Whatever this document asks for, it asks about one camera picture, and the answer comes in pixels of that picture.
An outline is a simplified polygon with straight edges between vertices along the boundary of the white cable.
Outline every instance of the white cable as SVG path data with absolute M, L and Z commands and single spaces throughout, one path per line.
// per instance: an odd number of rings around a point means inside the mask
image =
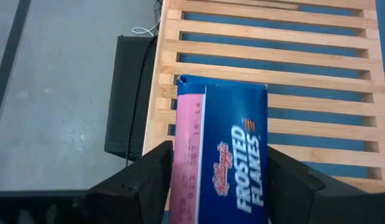
M 145 29 L 143 27 L 135 27 L 132 30 L 133 33 L 135 34 L 146 34 L 146 33 L 149 33 L 151 36 L 155 36 L 151 31 L 154 30 L 160 23 L 160 18 L 158 19 L 157 23 L 150 29 Z

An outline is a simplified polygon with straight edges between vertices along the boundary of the black cable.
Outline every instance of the black cable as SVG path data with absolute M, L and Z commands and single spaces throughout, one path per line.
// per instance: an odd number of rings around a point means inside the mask
M 152 43 L 154 43 L 156 38 L 157 38 L 157 36 L 152 38 L 152 40 L 148 43 L 147 48 L 145 49 L 145 52 L 144 52 L 144 56 L 142 58 L 142 65 L 141 65 L 141 69 L 140 69 L 140 76 L 138 78 L 138 83 L 137 83 L 136 99 L 134 100 L 134 109 L 132 111 L 132 119 L 131 119 L 131 124 L 130 124 L 130 128 L 129 128 L 128 146 L 127 146 L 127 149 L 126 149 L 126 167 L 129 165 L 129 151 L 130 151 L 130 147 L 131 147 L 130 139 L 131 139 L 132 129 L 134 127 L 134 117 L 135 117 L 135 114 L 136 114 L 137 99 L 138 99 L 138 94 L 139 94 L 139 90 L 140 90 L 140 87 L 141 87 L 142 74 L 143 74 L 143 71 L 144 71 L 145 62 L 147 61 L 147 55 L 149 53 L 149 49 L 152 47 Z
M 162 5 L 163 5 L 163 0 L 157 0 L 154 4 L 154 16 L 155 16 L 155 24 L 158 24 L 159 19 L 160 19 L 160 14 L 162 12 Z M 154 34 L 157 35 L 159 31 L 159 26 L 160 23 L 156 26 Z

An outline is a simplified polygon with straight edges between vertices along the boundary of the wooden slatted shelf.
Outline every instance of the wooden slatted shelf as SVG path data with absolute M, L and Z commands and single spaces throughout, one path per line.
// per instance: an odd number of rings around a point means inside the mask
M 355 16 L 304 12 L 299 10 L 300 6 L 348 9 L 353 11 Z M 339 27 L 355 30 L 357 34 L 323 34 L 183 19 L 183 14 L 189 12 Z M 357 55 L 347 57 L 197 42 L 182 40 L 181 33 L 337 47 L 356 50 Z M 357 71 L 359 78 L 185 63 L 179 62 L 178 54 L 344 68 Z M 144 154 L 162 141 L 174 140 L 174 136 L 169 134 L 169 125 L 175 124 L 172 100 L 177 98 L 177 87 L 174 85 L 174 78 L 181 74 L 360 94 L 361 102 L 269 94 L 270 108 L 362 116 L 363 125 L 269 118 L 268 128 L 270 133 L 364 141 L 366 152 L 283 144 L 271 146 L 300 161 L 369 167 L 367 179 L 336 178 L 371 193 L 385 192 L 385 82 L 375 0 L 165 0 L 152 79 Z

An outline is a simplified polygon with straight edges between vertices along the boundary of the gray floor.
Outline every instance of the gray floor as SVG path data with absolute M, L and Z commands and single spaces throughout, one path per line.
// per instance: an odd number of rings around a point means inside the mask
M 0 61 L 18 0 L 0 0 Z M 103 151 L 116 38 L 154 0 L 32 0 L 0 120 L 0 190 L 87 189 L 122 169 Z

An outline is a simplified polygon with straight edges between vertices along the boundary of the blue cereal box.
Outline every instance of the blue cereal box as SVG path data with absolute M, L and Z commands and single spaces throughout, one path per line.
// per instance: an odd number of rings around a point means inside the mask
M 267 90 L 178 80 L 169 223 L 268 223 Z

